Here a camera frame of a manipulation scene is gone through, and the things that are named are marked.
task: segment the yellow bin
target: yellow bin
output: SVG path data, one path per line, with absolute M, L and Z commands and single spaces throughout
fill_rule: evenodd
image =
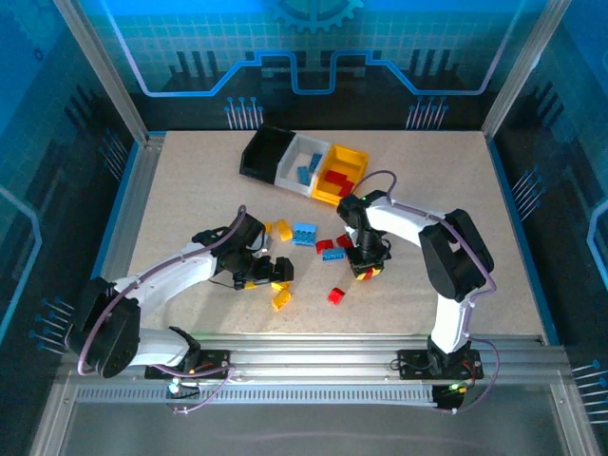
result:
M 325 173 L 335 171 L 346 174 L 348 180 L 355 185 L 361 181 L 368 166 L 369 156 L 365 152 L 349 149 L 342 145 L 334 144 L 330 148 L 326 159 L 323 161 L 321 172 L 317 174 L 311 196 L 337 206 L 342 197 L 339 196 L 342 187 L 335 183 L 327 182 Z

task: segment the glass panel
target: glass panel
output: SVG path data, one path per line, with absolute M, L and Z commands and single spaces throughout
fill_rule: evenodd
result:
M 545 0 L 85 0 L 150 129 L 479 129 Z
M 0 2 L 0 418 L 27 454 L 133 143 L 52 2 Z
M 574 367 L 608 362 L 607 21 L 608 3 L 572 3 L 495 138 Z

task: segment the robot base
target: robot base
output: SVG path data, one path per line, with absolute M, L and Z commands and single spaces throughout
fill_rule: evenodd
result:
M 475 378 L 484 378 L 482 359 L 477 350 L 468 350 L 462 362 L 443 369 L 441 373 L 431 372 L 426 350 L 400 350 L 397 352 L 399 378 L 401 380 L 450 380 L 461 381 L 471 378 L 471 372 L 463 363 L 475 370 Z
M 201 350 L 199 351 L 198 360 L 194 364 L 194 368 L 192 368 L 192 373 L 200 373 L 209 371 L 211 369 L 220 368 L 222 366 L 226 366 L 230 364 L 230 352 L 227 350 Z M 176 367 L 176 371 L 181 371 L 182 366 L 179 365 Z M 223 380 L 228 375 L 228 370 L 224 372 L 213 373 L 211 375 L 205 375 L 201 378 L 218 378 Z M 145 374 L 143 376 L 148 380 L 171 380 L 174 375 L 161 372 L 158 369 L 152 367 L 145 368 Z

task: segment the robotic arm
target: robotic arm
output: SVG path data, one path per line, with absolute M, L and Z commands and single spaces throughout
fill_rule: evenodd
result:
M 429 216 L 389 200 L 387 193 L 379 190 L 363 198 L 355 195 L 343 198 L 337 213 L 347 223 L 353 246 L 346 253 L 359 279 L 376 276 L 390 259 L 390 243 L 383 238 L 386 233 L 422 249 L 428 278 L 438 293 L 435 326 L 427 342 L 430 372 L 444 376 L 459 368 L 470 347 L 467 327 L 474 304 L 467 297 L 485 285 L 485 277 L 457 239 L 436 220 L 449 223 L 491 272 L 494 261 L 470 216 L 460 209 L 447 215 Z
M 129 366 L 159 364 L 182 372 L 196 368 L 200 345 L 193 337 L 174 327 L 164 331 L 140 328 L 142 315 L 222 271 L 232 273 L 236 290 L 243 289 L 246 282 L 294 279 L 294 266 L 288 258 L 279 257 L 273 264 L 263 255 L 272 242 L 263 223 L 244 214 L 230 237 L 226 236 L 228 231 L 228 227 L 220 227 L 198 233 L 179 253 L 140 274 L 113 283 L 100 277 L 91 280 L 75 307 L 66 344 L 82 356 L 96 322 L 111 302 L 123 295 L 93 334 L 90 348 L 85 350 L 86 363 L 104 378 Z M 210 250 L 202 248 L 213 245 L 216 247 Z

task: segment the work surface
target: work surface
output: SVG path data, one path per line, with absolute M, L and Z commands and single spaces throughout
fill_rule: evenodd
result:
M 302 132 L 370 154 L 368 172 L 387 168 L 399 181 L 397 200 L 440 212 L 467 210 L 496 264 L 498 292 L 481 299 L 471 330 L 485 334 L 541 334 L 542 326 L 484 137 L 479 132 Z M 227 225 L 241 204 L 261 221 L 313 223 L 317 239 L 336 238 L 344 225 L 335 207 L 241 176 L 240 155 L 253 131 L 169 132 L 145 209 L 130 274 L 176 253 L 203 230 Z M 388 177 L 365 182 L 359 195 L 386 189 Z M 147 317 L 143 325 L 175 325 L 191 333 L 428 334 L 437 294 L 420 250 L 389 236 L 392 260 L 370 281 L 354 280 L 347 260 L 324 263 L 315 248 L 275 237 L 273 257 L 294 264 L 293 298 L 280 312 L 270 286 L 234 290 L 203 282 Z M 222 273 L 217 281 L 232 284 Z M 327 295 L 339 287 L 339 306 Z

